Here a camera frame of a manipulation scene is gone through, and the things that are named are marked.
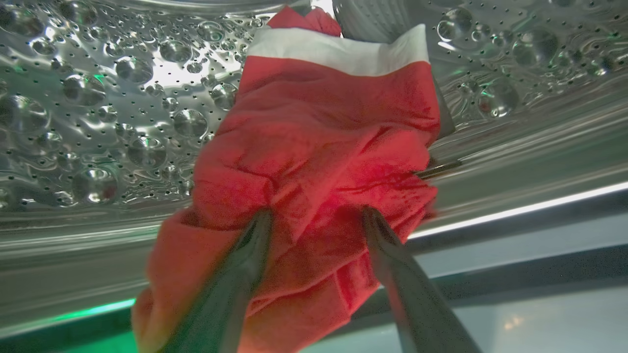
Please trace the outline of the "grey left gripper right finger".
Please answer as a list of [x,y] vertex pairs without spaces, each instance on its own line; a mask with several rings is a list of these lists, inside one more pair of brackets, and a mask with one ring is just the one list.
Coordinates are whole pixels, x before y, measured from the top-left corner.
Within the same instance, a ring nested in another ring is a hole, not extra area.
[[371,266],[387,291],[402,351],[479,353],[479,346],[383,214],[365,206],[363,228]]

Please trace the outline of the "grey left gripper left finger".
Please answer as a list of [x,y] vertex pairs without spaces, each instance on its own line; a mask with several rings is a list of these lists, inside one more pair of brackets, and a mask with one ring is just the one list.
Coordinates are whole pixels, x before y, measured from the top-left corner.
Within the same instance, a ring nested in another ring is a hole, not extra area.
[[242,231],[191,309],[164,344],[164,353],[235,353],[245,313],[260,285],[270,249],[273,212],[263,208]]

